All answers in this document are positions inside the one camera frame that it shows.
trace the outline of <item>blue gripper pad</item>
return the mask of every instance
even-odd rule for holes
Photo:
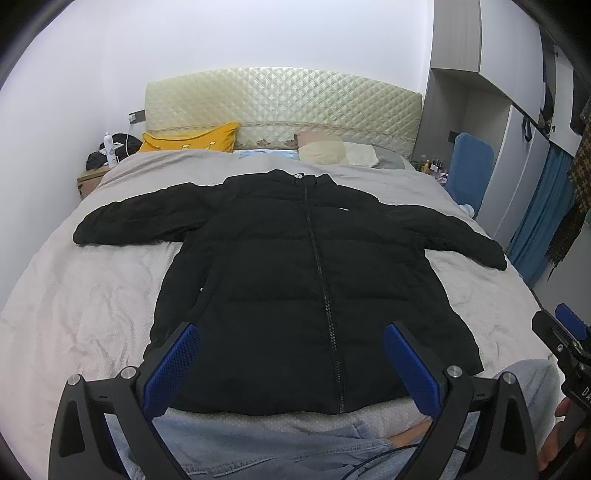
[[[574,312],[568,308],[564,303],[556,307],[554,312],[556,319],[564,325],[564,327],[580,342],[586,340],[589,336],[589,331],[585,323],[577,317]]]
[[[386,354],[394,369],[402,379],[402,383],[404,383],[419,411],[434,419],[441,413],[443,408],[446,380],[441,373],[442,369],[439,369],[438,365],[436,366],[438,371],[434,372],[438,379],[434,378],[429,368],[409,343],[409,340],[418,347],[417,341],[412,334],[400,322],[396,322],[396,325],[391,323],[384,331]]]
[[[199,348],[199,333],[187,325],[145,383],[142,411],[148,420],[164,415]]]

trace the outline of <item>blue curtain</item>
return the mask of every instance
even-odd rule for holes
[[[548,266],[544,254],[574,203],[573,186],[566,176],[572,161],[562,148],[550,144],[534,197],[507,250],[507,257],[530,288]]]

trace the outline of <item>hand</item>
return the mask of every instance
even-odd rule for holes
[[[563,398],[562,401],[558,404],[558,407],[556,407],[556,411],[554,412],[554,416],[555,417],[564,417],[566,415],[566,413],[568,412],[569,407],[570,407],[570,399]],[[554,460],[556,458],[556,456],[558,455],[558,431],[560,430],[562,423],[563,422],[560,421],[554,426],[554,428],[552,429],[552,432],[550,432],[550,434],[548,435],[548,438],[546,438],[546,441],[542,445],[542,448],[538,454],[538,470],[540,472],[542,470],[544,470],[548,466],[548,464],[552,460]],[[579,448],[581,446],[581,444],[585,440],[586,436],[587,436],[586,429],[580,429],[576,433],[576,435],[574,436],[574,444],[576,445],[577,448]]]

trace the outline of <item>metal screw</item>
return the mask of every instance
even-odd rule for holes
[[[517,382],[517,378],[511,372],[505,372],[503,374],[503,380],[505,380],[509,385]]]
[[[68,377],[68,385],[76,385],[80,381],[80,375],[74,374]]]
[[[447,374],[452,378],[459,378],[462,376],[462,369],[457,365],[450,365],[447,367]]]
[[[121,371],[121,377],[129,380],[130,378],[133,378],[136,372],[136,368],[135,367],[125,367],[122,371]]]

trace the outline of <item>yellow pillow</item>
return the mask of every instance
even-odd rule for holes
[[[228,122],[209,130],[195,130],[167,137],[153,137],[149,133],[142,135],[144,143],[140,152],[153,152],[157,150],[182,150],[189,148],[207,148],[220,152],[231,152],[236,141],[238,122]]]

